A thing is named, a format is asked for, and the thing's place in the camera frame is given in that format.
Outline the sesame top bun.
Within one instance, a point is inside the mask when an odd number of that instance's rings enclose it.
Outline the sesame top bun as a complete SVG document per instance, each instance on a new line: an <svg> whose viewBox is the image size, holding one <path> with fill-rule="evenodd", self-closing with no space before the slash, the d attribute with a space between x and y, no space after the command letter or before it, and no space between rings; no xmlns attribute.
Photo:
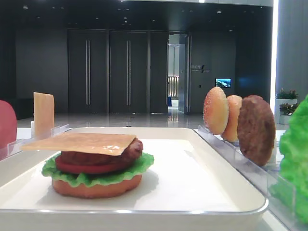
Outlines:
<svg viewBox="0 0 308 231"><path fill-rule="evenodd" d="M205 126L214 135L222 134L227 126L228 118L229 106L225 92L220 87L213 87L204 100Z"/></svg>

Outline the right clear acrylic rack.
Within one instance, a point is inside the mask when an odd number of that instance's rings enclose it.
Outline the right clear acrylic rack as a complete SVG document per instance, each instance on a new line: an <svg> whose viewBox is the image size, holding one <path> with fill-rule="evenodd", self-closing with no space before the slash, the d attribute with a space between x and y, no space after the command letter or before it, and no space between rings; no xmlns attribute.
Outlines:
<svg viewBox="0 0 308 231"><path fill-rule="evenodd" d="M281 176L279 163L275 161L259 167L240 153L238 142L224 141L202 125L198 126L198 134L269 199L269 211L287 229L308 229L308 223L299 214L300 209L308 205L308 200L300 195L296 186Z"/></svg>

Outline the lettuce leaf in burger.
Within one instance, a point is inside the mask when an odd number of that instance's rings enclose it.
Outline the lettuce leaf in burger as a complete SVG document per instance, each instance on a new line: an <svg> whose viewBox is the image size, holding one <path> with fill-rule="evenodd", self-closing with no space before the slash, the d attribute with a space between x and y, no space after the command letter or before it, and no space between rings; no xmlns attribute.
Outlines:
<svg viewBox="0 0 308 231"><path fill-rule="evenodd" d="M86 187L95 185L108 186L111 184L120 183L124 180L131 180L134 176L141 175L154 163L154 156L147 153L142 153L141 157L133 162L133 164L125 170L116 171L107 174L72 174L65 173L56 168L55 159L60 155L57 154L48 159L42 167L41 173L45 177L51 177L53 180L62 180L69 183L72 187L77 187L81 184Z"/></svg>

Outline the sesame bun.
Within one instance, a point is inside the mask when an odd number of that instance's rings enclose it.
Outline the sesame bun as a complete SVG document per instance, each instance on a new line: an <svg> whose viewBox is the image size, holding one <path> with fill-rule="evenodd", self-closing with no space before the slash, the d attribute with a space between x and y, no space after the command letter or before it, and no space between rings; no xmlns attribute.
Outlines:
<svg viewBox="0 0 308 231"><path fill-rule="evenodd" d="M225 92L220 87L213 87L204 100L205 126L214 135L222 134L227 126L228 118L229 106Z"/></svg>
<svg viewBox="0 0 308 231"><path fill-rule="evenodd" d="M238 140L238 116L242 106L242 97L237 95L230 95L227 97L227 101L229 106L229 118L227 126L221 136L223 139L229 142L235 142Z"/></svg>

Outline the standing yellow cheese slice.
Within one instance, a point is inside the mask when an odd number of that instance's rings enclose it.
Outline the standing yellow cheese slice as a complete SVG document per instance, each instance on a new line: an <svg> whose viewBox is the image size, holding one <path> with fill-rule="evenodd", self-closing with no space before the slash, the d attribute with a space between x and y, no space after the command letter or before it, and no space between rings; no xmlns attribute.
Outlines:
<svg viewBox="0 0 308 231"><path fill-rule="evenodd" d="M54 96L33 92L34 134L40 136L54 128Z"/></svg>

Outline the clear acrylic rack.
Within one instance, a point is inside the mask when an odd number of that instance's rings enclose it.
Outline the clear acrylic rack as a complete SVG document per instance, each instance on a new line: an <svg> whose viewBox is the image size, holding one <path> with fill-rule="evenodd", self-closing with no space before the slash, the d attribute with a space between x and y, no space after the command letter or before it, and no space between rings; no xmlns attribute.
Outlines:
<svg viewBox="0 0 308 231"><path fill-rule="evenodd" d="M279 163L275 161L259 167L240 153L238 142L224 141L202 125L198 126L198 134L269 199L269 211L287 229L308 229L308 223L299 214L300 209L308 205L308 200L300 195L296 186L281 176Z"/></svg>
<svg viewBox="0 0 308 231"><path fill-rule="evenodd" d="M66 132L70 130L69 125L63 125L63 126L56 126L52 128L50 131L48 131L45 134L30 138L30 139L20 139L15 142L7 144L7 146L0 150L0 160L4 160L9 156L15 155L19 152L21 152L21 147L29 144L31 142L39 141L42 139L47 139L49 137L54 137L58 134L61 134L63 132Z"/></svg>

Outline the standing green lettuce leaf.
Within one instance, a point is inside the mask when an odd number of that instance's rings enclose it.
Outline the standing green lettuce leaf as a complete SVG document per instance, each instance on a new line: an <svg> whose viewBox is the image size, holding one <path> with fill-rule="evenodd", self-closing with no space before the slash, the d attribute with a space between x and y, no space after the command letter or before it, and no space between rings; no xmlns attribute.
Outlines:
<svg viewBox="0 0 308 231"><path fill-rule="evenodd" d="M308 222L308 99L291 115L289 129L281 136L279 181L269 189L271 195L295 211L299 220Z"/></svg>

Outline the bottom bun of burger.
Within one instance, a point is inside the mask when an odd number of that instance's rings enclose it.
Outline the bottom bun of burger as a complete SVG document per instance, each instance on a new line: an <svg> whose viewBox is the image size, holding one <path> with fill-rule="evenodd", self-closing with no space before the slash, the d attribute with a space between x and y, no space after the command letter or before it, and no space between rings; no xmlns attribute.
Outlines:
<svg viewBox="0 0 308 231"><path fill-rule="evenodd" d="M53 189L62 196L70 196L85 199L111 198L125 194L135 189L141 182L142 175L136 175L130 180L123 180L120 183L110 185L96 184L86 187L80 184L77 187L71 186L63 180L52 180Z"/></svg>

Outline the cheese slice on burger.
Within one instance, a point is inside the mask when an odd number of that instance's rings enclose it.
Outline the cheese slice on burger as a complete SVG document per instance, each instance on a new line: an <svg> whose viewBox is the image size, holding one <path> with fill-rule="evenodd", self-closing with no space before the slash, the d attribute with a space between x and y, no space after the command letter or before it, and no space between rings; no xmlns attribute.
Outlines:
<svg viewBox="0 0 308 231"><path fill-rule="evenodd" d="M136 135L64 132L21 147L23 151L50 150L120 156Z"/></svg>

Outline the tomato slice in burger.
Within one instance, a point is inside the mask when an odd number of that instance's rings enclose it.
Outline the tomato slice in burger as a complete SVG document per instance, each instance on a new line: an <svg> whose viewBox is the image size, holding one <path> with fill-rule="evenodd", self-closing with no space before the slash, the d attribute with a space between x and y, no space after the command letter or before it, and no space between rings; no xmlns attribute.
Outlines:
<svg viewBox="0 0 308 231"><path fill-rule="evenodd" d="M71 173L71 174L105 174L111 173L115 171L120 171L127 169L128 167L132 166L134 161L131 162L118 162L115 164L104 164L104 165L72 165L62 161L61 157L58 156L55 158L55 165L57 170L62 171L64 173Z"/></svg>

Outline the standing red tomato slice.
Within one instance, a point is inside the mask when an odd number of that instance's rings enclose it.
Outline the standing red tomato slice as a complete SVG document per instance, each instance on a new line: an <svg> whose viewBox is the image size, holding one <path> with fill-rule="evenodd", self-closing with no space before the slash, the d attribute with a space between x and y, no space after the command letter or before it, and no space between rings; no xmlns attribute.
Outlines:
<svg viewBox="0 0 308 231"><path fill-rule="evenodd" d="M15 142L17 137L17 118L14 109L6 101L0 101L0 148Z"/></svg>

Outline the small wall display screen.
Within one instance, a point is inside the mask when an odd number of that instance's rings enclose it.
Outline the small wall display screen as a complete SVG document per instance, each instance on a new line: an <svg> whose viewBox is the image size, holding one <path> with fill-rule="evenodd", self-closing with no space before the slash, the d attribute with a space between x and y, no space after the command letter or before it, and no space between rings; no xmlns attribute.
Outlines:
<svg viewBox="0 0 308 231"><path fill-rule="evenodd" d="M216 78L215 86L221 88L230 88L231 87L231 79L230 78Z"/></svg>

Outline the left clear acrylic rack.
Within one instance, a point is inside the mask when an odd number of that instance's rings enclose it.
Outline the left clear acrylic rack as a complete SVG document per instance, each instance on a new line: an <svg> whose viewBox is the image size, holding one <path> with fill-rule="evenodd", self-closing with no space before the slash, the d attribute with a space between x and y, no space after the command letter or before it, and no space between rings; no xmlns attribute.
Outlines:
<svg viewBox="0 0 308 231"><path fill-rule="evenodd" d="M20 139L15 142L7 144L7 146L0 150L0 160L4 160L9 156L15 155L19 152L21 152L21 147L29 144L31 142L39 141L42 139L47 139L49 137L54 137L58 134L61 134L63 132L66 132L70 130L69 125L63 125L63 126L56 126L52 128L50 131L48 131L45 134L30 138L30 139Z"/></svg>

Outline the dark double door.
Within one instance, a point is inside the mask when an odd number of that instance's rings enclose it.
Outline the dark double door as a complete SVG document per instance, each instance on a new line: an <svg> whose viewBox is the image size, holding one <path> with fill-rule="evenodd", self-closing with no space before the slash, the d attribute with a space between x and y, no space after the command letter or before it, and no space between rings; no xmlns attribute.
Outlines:
<svg viewBox="0 0 308 231"><path fill-rule="evenodd" d="M168 33L68 31L71 113L166 113Z"/></svg>

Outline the meat patty in burger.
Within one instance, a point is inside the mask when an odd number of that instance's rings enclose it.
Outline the meat patty in burger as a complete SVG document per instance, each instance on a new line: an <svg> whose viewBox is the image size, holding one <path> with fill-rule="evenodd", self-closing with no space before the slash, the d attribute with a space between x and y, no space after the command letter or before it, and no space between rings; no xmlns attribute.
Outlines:
<svg viewBox="0 0 308 231"><path fill-rule="evenodd" d="M135 138L119 156L82 152L61 152L60 159L66 164L85 166L132 163L142 155L142 151L142 141Z"/></svg>

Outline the white rectangular serving tray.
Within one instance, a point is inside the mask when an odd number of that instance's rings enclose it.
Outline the white rectangular serving tray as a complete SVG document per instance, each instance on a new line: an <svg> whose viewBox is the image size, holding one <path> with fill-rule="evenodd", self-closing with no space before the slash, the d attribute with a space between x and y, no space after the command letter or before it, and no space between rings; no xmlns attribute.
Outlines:
<svg viewBox="0 0 308 231"><path fill-rule="evenodd" d="M154 164L140 185L109 199L63 197L43 177L50 151L0 163L3 231L254 231L268 199L189 128L75 128L135 134Z"/></svg>

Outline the standing brown meat patty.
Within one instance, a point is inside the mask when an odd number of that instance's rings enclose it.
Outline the standing brown meat patty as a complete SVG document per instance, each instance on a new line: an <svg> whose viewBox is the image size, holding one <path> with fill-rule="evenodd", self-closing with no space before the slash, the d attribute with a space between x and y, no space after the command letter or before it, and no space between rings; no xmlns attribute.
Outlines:
<svg viewBox="0 0 308 231"><path fill-rule="evenodd" d="M276 127L270 105L262 97L250 95L243 98L237 133L243 156L258 166L264 166L271 158Z"/></svg>

